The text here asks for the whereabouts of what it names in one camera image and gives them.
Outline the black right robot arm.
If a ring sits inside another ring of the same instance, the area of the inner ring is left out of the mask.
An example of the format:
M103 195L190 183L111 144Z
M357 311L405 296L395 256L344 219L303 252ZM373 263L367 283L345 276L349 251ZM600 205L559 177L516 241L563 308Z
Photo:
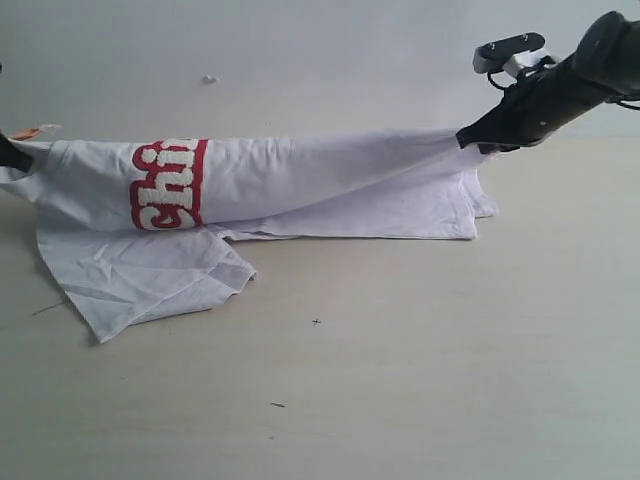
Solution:
M503 92L499 104L456 133L483 154L533 147L602 104L639 109L639 23L610 11L563 60L524 33L476 48L473 69Z

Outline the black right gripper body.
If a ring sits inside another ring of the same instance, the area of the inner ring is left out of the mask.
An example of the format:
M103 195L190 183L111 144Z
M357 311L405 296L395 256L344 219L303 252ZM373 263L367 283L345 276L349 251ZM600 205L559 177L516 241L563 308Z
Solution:
M482 153L537 146L612 97L611 89L581 78L566 59L508 87L500 103L460 129L456 140Z

